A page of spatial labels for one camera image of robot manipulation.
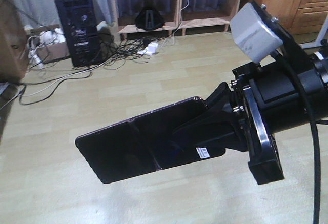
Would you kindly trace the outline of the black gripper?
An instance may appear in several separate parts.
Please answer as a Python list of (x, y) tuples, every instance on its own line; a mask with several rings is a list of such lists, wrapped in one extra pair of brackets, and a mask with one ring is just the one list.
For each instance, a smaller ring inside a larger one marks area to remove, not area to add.
[(283, 180), (274, 134), (307, 123), (303, 100), (277, 62), (262, 67), (248, 63), (233, 74), (234, 104), (241, 108), (238, 113), (244, 133), (231, 108), (231, 90), (221, 82), (204, 100), (207, 110), (176, 128), (173, 139), (183, 147), (245, 152), (248, 146), (248, 167), (259, 185)]

